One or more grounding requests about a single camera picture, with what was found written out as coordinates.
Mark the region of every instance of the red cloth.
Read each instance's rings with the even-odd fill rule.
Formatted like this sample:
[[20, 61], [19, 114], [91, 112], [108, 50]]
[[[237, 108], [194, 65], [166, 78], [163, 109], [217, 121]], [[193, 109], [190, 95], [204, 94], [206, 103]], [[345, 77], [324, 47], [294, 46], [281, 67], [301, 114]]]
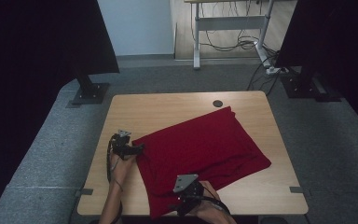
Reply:
[[173, 193], [178, 175], [198, 174], [218, 190], [271, 165], [226, 107], [132, 141], [144, 143], [137, 157], [151, 218], [179, 204]]

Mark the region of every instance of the wooden table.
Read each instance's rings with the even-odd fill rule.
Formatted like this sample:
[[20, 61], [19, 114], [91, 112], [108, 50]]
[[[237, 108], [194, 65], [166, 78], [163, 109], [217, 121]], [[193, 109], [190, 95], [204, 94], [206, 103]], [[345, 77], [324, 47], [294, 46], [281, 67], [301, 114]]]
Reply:
[[[219, 108], [231, 106], [245, 131], [271, 160], [269, 168], [248, 175], [218, 190], [220, 198], [233, 215], [305, 214], [308, 206], [299, 189], [293, 165], [281, 134], [262, 91], [197, 92], [117, 95], [110, 105], [100, 141], [89, 170], [85, 189], [77, 207], [80, 215], [100, 215], [108, 191], [106, 149], [110, 137], [118, 129], [132, 132], [131, 140], [172, 126]], [[123, 215], [149, 215], [145, 185], [134, 165], [124, 186]]]
[[216, 30], [260, 30], [260, 38], [255, 42], [255, 49], [265, 68], [270, 68], [266, 52], [263, 49], [264, 39], [266, 37], [267, 28], [269, 27], [269, 19], [274, 5], [274, 0], [269, 0], [268, 11], [266, 15], [244, 16], [244, 17], [200, 17], [200, 4], [203, 3], [219, 3], [232, 2], [233, 0], [184, 0], [185, 3], [196, 5], [196, 15], [194, 17], [194, 69], [200, 69], [200, 31], [216, 31]]

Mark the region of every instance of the small black object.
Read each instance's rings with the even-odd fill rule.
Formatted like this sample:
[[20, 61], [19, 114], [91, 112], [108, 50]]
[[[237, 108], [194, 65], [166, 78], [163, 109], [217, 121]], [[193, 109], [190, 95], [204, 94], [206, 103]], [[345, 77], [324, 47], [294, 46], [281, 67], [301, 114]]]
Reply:
[[215, 100], [215, 101], [213, 101], [213, 105], [216, 107], [221, 107], [223, 105], [223, 102], [221, 102], [219, 100]]
[[209, 201], [215, 205], [216, 209], [224, 210], [230, 214], [225, 204], [215, 198], [203, 196], [204, 187], [197, 180], [197, 178], [198, 175], [179, 175], [176, 178], [176, 184], [173, 192], [180, 193], [179, 200], [182, 201], [181, 204], [174, 208], [178, 216], [185, 216], [195, 207], [200, 205], [201, 201]]
[[108, 88], [109, 83], [91, 83], [87, 88], [81, 86], [71, 104], [74, 106], [100, 105]]
[[141, 144], [136, 147], [130, 147], [128, 143], [130, 142], [130, 132], [119, 130], [118, 133], [113, 134], [109, 140], [109, 145], [107, 146], [107, 155], [106, 155], [106, 169], [107, 169], [107, 180], [111, 180], [111, 153], [118, 155], [123, 161], [128, 159], [128, 156], [139, 155], [144, 151], [144, 144]]

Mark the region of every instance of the gray carpet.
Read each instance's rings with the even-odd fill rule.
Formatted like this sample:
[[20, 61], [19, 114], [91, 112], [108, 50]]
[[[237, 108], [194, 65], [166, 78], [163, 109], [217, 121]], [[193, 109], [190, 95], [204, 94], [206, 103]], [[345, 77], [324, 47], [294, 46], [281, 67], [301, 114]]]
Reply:
[[[122, 68], [91, 76], [110, 87], [101, 105], [67, 107], [78, 89], [65, 85], [0, 200], [0, 223], [87, 223], [73, 216], [111, 99], [117, 94], [245, 91], [257, 65]], [[268, 92], [272, 79], [262, 91]], [[258, 90], [263, 77], [254, 84]], [[309, 205], [289, 223], [358, 223], [358, 116], [342, 102], [288, 99], [278, 80], [268, 96], [283, 141]]]

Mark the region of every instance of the black cable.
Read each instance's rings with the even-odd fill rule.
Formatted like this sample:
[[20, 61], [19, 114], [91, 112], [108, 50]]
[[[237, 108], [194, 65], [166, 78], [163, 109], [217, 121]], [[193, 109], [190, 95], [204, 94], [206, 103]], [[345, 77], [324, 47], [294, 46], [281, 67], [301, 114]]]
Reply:
[[232, 15], [234, 16], [234, 12], [233, 12], [233, 10], [232, 10], [231, 2], [229, 2], [228, 5], [229, 5], [228, 16], [229, 16], [229, 12], [231, 12]]
[[219, 201], [215, 198], [211, 198], [211, 197], [206, 197], [206, 196], [194, 196], [194, 195], [186, 195], [187, 199], [196, 199], [196, 200], [201, 200], [201, 201], [207, 201], [210, 202], [214, 205], [216, 205], [217, 207], [221, 208], [222, 210], [224, 210], [227, 214], [230, 215], [229, 209], [228, 207], [222, 203], [222, 201]]
[[[214, 6], [213, 6], [213, 8], [212, 8], [212, 17], [214, 17], [214, 8], [217, 6], [217, 4], [219, 4], [219, 3], [218, 3], [218, 2], [215, 3]], [[205, 17], [205, 16], [203, 15], [203, 4], [202, 4], [202, 3], [201, 3], [201, 8], [202, 8], [202, 16]], [[214, 34], [214, 32], [216, 32], [216, 31], [206, 31], [206, 32], [208, 32], [209, 34]]]
[[251, 80], [249, 81], [248, 87], [246, 88], [247, 91], [248, 91], [249, 88], [251, 87], [252, 80], [255, 78], [255, 74], [257, 73], [258, 69], [260, 69], [261, 65], [263, 65], [263, 63], [264, 63], [266, 60], [268, 60], [269, 58], [271, 58], [271, 57], [266, 58], [263, 62], [261, 62], [260, 65], [257, 66], [257, 68], [255, 69], [254, 73], [253, 73], [252, 76], [251, 76]]
[[268, 81], [261, 83], [261, 86], [258, 88], [258, 91], [261, 91], [261, 89], [263, 89], [264, 85], [266, 85], [267, 83], [270, 83], [271, 81], [272, 81], [272, 77], [268, 77]]
[[222, 15], [225, 13], [225, 3], [222, 4]]
[[307, 214], [304, 214], [304, 217], [307, 220], [307, 223], [310, 224], [310, 219], [308, 218]]
[[211, 193], [211, 191], [210, 190], [208, 190], [207, 188], [205, 188], [204, 187], [204, 189], [206, 189], [211, 195], [212, 195], [212, 197], [214, 197], [214, 195]]
[[[250, 7], [251, 7], [251, 3], [252, 1], [251, 0], [248, 0], [246, 1], [246, 16], [249, 15], [249, 11], [250, 11]], [[213, 6], [213, 14], [214, 14], [214, 8], [217, 6], [218, 3], [216, 3], [214, 6]], [[191, 17], [191, 20], [193, 19], [193, 5], [191, 5], [191, 13], [190, 13], [190, 17]], [[201, 7], [201, 13], [202, 13], [202, 17], [205, 17], [204, 15], [204, 11], [203, 11], [203, 4], [200, 5]], [[234, 4], [234, 7], [235, 7], [235, 11], [237, 13], [237, 16], [239, 16], [239, 13], [238, 13], [238, 8], [237, 8], [237, 4], [235, 3]], [[193, 36], [193, 40], [195, 41], [195, 37], [194, 37], [194, 29], [193, 29], [193, 23], [191, 22], [191, 34]], [[230, 47], [219, 47], [219, 46], [216, 46], [212, 43], [211, 41], [211, 38], [209, 37], [209, 34], [213, 34], [215, 31], [211, 32], [211, 31], [205, 31], [205, 34], [207, 36], [207, 39], [208, 39], [208, 42], [209, 44], [207, 43], [200, 43], [200, 45], [202, 46], [209, 46], [209, 47], [212, 47], [214, 48], [215, 50], [218, 50], [218, 51], [231, 51], [231, 50], [234, 50], [236, 48], [242, 48], [242, 49], [253, 49], [255, 47], [255, 45], [258, 43], [259, 39], [257, 37], [254, 37], [254, 36], [250, 36], [250, 35], [241, 35], [243, 30], [240, 31], [240, 33], [238, 34], [238, 37], [237, 37], [237, 45], [235, 46], [230, 46]], [[243, 40], [244, 38], [252, 38], [253, 40]], [[273, 49], [270, 49], [265, 43], [263, 43], [263, 48], [266, 50], [268, 56], [271, 56], [271, 55], [274, 55], [277, 53], [276, 50], [273, 50]]]
[[261, 7], [263, 6], [263, 1], [260, 1], [260, 15], [261, 15]]
[[271, 87], [269, 88], [269, 91], [266, 93], [266, 96], [268, 96], [270, 93], [271, 93], [271, 91], [272, 91], [272, 88], [274, 88], [274, 85], [275, 85], [275, 83], [277, 82], [277, 80], [278, 80], [278, 76], [279, 76], [279, 74], [281, 73], [281, 68], [275, 73], [275, 75], [276, 75], [276, 77], [275, 77], [275, 80], [274, 80], [274, 82], [272, 83], [272, 85], [271, 85]]

